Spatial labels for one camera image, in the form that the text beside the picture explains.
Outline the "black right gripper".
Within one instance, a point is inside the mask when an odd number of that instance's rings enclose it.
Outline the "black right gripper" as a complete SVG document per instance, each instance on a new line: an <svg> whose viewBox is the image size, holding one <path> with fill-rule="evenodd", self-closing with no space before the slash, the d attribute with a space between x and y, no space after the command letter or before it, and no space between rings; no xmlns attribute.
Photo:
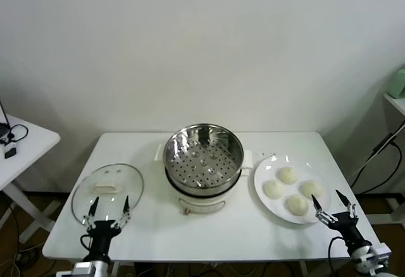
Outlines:
<svg viewBox="0 0 405 277"><path fill-rule="evenodd" d="M315 207L315 216L324 225L330 226L332 230L338 231L342 235L348 250L358 250L365 246L371 246L371 242L365 240L357 229L358 215L356 205L352 204L339 190L336 190L336 193L346 207L347 212L330 215L323 210L316 197L312 195L311 198Z"/></svg>

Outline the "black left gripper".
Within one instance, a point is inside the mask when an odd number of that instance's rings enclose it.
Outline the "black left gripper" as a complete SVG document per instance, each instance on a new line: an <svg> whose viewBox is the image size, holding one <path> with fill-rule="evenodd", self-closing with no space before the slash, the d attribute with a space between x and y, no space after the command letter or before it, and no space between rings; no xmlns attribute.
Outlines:
<svg viewBox="0 0 405 277"><path fill-rule="evenodd" d="M115 222L113 220L95 222L94 216L98 202L99 197L96 197L90 205L89 212L83 217L84 225L91 238L88 261L110 261L108 253L111 241L122 232L122 228L131 218L129 196L126 196L122 214Z"/></svg>

